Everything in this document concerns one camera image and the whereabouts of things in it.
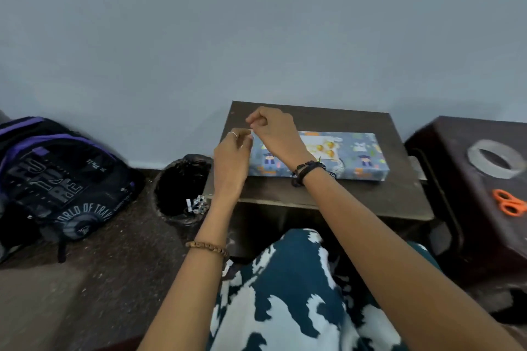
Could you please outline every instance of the wooden table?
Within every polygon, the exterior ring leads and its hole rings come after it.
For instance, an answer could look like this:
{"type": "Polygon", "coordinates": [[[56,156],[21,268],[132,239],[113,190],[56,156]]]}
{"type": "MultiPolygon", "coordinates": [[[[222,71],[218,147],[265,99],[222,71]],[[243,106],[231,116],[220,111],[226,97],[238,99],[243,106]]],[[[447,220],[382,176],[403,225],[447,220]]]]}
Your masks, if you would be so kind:
{"type": "MultiPolygon", "coordinates": [[[[232,128],[248,128],[245,122],[247,115],[260,105],[280,108],[290,113],[298,130],[375,134],[390,168],[386,180],[384,182],[339,180],[339,183],[379,217],[399,218],[414,222],[428,221],[433,218],[423,188],[410,165],[404,145],[389,114],[233,101],[221,139],[232,128]]],[[[207,179],[203,195],[207,198],[214,196],[212,171],[207,179]]],[[[252,233],[261,232],[263,230],[260,227],[262,221],[268,221],[269,228],[278,227],[278,230],[271,229],[271,231],[275,232],[273,236],[280,235],[288,227],[287,221],[292,219],[288,218],[291,215],[291,208],[284,209],[284,207],[293,207],[293,210],[301,209],[302,214],[307,214],[308,210],[317,210],[314,200],[306,189],[294,188],[288,178],[249,177],[243,187],[240,201],[242,203],[238,203],[231,224],[233,228],[231,237],[238,238],[238,240],[233,240],[234,242],[254,242],[252,239],[247,240],[247,236],[254,238],[252,233]],[[247,218],[247,215],[258,216],[258,222],[247,218]],[[235,233],[235,227],[242,227],[240,230],[244,232],[243,237],[235,233]]],[[[313,211],[313,213],[309,215],[312,217],[320,215],[318,211],[313,211]]]]}

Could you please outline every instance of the black backpack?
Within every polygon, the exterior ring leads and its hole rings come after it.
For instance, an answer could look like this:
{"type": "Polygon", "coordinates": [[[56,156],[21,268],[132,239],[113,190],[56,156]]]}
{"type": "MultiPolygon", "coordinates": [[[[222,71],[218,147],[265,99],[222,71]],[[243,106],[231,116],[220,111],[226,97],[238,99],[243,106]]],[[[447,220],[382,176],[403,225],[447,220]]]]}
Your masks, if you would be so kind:
{"type": "Polygon", "coordinates": [[[21,230],[34,236],[21,219],[32,221],[48,240],[82,239],[133,201],[143,186],[140,172],[55,121],[26,117],[0,124],[4,248],[24,239],[21,230]]]}

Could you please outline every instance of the black garbage bag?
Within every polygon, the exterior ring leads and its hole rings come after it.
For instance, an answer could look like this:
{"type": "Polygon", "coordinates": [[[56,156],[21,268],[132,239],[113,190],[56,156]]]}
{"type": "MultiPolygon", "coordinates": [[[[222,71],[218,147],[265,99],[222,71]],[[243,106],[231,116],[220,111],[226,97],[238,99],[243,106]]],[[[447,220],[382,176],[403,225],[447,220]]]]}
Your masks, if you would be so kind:
{"type": "Polygon", "coordinates": [[[187,154],[170,163],[155,178],[151,195],[152,208],[158,217],[178,230],[184,240],[192,240],[206,214],[188,211],[191,201],[203,193],[212,167],[212,158],[187,154]]]}

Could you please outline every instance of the orange scissors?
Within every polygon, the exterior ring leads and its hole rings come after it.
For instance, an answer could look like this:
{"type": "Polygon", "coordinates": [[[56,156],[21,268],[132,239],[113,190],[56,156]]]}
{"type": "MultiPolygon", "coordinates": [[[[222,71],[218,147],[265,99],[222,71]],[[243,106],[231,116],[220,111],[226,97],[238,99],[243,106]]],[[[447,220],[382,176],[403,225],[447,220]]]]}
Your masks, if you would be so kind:
{"type": "Polygon", "coordinates": [[[527,211],[527,202],[516,198],[508,191],[494,189],[492,195],[497,200],[500,209],[511,217],[519,217],[527,211]]]}

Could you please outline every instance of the tape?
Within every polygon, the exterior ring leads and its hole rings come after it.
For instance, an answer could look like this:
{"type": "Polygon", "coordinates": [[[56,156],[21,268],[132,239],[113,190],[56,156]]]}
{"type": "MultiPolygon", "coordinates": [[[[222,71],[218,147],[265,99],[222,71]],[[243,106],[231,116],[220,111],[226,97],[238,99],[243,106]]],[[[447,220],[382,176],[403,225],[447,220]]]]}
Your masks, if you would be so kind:
{"type": "Polygon", "coordinates": [[[513,148],[493,140],[482,139],[474,143],[468,150],[467,156],[470,163],[478,168],[484,174],[490,175],[494,178],[511,179],[516,175],[524,172],[527,163],[522,155],[513,148]],[[481,153],[482,150],[489,151],[501,157],[510,169],[500,167],[495,163],[487,160],[481,153]]]}

